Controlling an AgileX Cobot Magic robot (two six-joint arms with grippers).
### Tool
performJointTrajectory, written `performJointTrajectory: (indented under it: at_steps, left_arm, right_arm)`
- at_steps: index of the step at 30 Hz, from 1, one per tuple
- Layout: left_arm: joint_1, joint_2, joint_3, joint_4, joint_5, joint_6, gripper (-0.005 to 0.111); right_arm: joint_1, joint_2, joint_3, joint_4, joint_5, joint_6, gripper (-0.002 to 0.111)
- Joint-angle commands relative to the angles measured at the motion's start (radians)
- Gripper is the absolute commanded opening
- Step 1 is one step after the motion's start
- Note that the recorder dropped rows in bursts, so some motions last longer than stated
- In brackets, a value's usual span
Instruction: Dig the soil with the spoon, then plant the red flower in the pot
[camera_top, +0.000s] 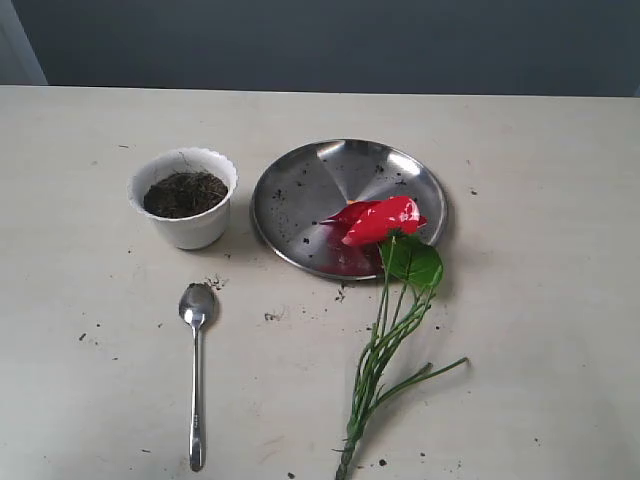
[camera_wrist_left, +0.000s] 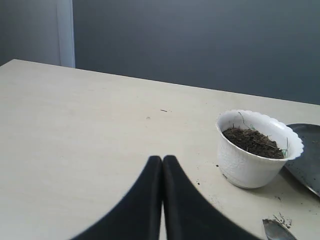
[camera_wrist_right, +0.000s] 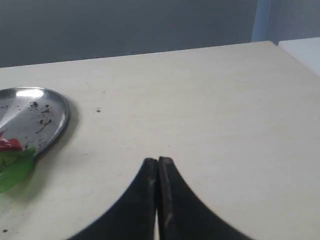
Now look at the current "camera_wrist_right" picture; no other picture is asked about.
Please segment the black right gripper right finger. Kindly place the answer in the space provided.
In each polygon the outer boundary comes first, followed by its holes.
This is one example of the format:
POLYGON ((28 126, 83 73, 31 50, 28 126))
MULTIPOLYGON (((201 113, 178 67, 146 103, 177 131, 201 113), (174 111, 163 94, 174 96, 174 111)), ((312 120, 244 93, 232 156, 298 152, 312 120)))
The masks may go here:
POLYGON ((249 240, 212 212, 191 190, 169 157, 158 159, 158 226, 161 240, 249 240))

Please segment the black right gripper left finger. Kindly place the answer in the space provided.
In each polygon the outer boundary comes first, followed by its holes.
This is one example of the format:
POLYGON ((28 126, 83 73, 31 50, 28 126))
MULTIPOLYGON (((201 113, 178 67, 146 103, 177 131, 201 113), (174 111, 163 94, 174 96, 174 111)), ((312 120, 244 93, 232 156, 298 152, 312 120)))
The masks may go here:
POLYGON ((122 196, 71 240, 153 240, 158 161, 146 158, 122 196))

